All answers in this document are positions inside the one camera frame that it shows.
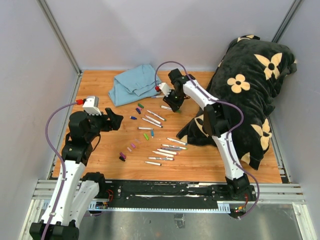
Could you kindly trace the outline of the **grey marker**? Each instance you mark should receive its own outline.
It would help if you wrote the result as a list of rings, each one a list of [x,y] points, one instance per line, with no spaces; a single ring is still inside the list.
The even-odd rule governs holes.
[[[166,151],[181,151],[180,148],[174,148],[174,147],[161,147],[160,149],[166,150]]]

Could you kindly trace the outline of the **black marker without cap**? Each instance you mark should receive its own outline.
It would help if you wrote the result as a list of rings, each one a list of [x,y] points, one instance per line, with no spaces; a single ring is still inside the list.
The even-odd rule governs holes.
[[[159,163],[159,162],[145,161],[145,163],[146,163],[146,164],[149,164],[149,165],[162,166],[162,164]]]

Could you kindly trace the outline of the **blue cap marker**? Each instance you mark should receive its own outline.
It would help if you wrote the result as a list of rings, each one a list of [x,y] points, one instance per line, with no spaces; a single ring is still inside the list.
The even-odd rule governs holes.
[[[137,128],[138,130],[154,130],[154,128],[152,128],[152,127],[141,127],[141,126],[139,126],[138,128]]]

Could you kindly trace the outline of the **purple pen cap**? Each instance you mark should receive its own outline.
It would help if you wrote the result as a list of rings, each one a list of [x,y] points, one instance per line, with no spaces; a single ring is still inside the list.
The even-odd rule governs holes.
[[[120,152],[119,154],[120,154],[120,156],[121,156],[123,159],[126,159],[126,158],[127,158],[124,153]]]

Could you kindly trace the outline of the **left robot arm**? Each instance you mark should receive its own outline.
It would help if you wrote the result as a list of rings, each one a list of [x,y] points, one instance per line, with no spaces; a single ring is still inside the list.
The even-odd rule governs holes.
[[[34,240],[77,240],[81,221],[92,200],[107,193],[105,176],[84,173],[93,152],[92,141],[101,132],[117,131],[124,119],[110,108],[106,113],[76,111],[69,117],[69,133],[60,156],[60,173],[51,200],[29,233]]]

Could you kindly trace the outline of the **dark blue marker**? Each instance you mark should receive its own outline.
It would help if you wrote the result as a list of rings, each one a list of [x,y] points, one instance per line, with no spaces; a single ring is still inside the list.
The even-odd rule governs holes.
[[[163,128],[163,126],[161,125],[161,124],[158,124],[158,123],[155,123],[154,121],[152,121],[152,120],[149,120],[149,119],[147,119],[147,118],[141,118],[143,121],[145,121],[145,122],[148,122],[148,123],[150,123],[150,124],[152,124],[152,125],[155,125],[155,126],[157,126],[157,127],[159,127],[159,128]]]

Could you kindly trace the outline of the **pink cap marker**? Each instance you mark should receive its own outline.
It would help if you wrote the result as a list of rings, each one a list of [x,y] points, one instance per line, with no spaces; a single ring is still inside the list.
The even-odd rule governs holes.
[[[166,154],[170,154],[170,155],[177,155],[177,154],[178,154],[178,153],[175,152],[175,151],[165,150],[165,149],[161,149],[161,148],[158,148],[157,150],[158,150],[159,152],[166,153]]]

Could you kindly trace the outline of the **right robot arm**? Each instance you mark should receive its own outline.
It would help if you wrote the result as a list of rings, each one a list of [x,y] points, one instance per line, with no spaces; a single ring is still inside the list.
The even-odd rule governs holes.
[[[193,99],[203,111],[204,130],[215,142],[224,163],[227,196],[232,200],[242,197],[248,201],[254,200],[248,175],[241,167],[232,141],[231,117],[227,108],[231,104],[210,95],[195,79],[182,75],[178,69],[170,71],[168,77],[174,88],[166,83],[158,87],[164,94],[164,102],[173,112],[180,109],[186,96]]]

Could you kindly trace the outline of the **dark green cap marker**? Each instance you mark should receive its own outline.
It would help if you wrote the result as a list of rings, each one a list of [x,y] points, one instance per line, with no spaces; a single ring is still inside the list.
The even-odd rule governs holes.
[[[148,113],[150,113],[150,114],[152,114],[153,116],[155,116],[155,117],[157,117],[157,118],[159,118],[160,120],[162,120],[162,121],[167,121],[165,118],[163,118],[162,116],[160,116],[160,115],[158,115],[158,114],[156,114],[156,113],[154,113],[154,112],[152,112],[152,111],[150,111],[150,110],[146,110]]]

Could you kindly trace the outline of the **peach cap marker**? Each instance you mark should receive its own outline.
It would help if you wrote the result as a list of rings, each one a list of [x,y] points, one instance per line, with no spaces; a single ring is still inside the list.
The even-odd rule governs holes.
[[[174,155],[169,154],[169,153],[164,153],[164,152],[160,152],[160,151],[152,151],[152,152],[157,154],[157,155],[165,156],[167,158],[173,158],[174,157]]]

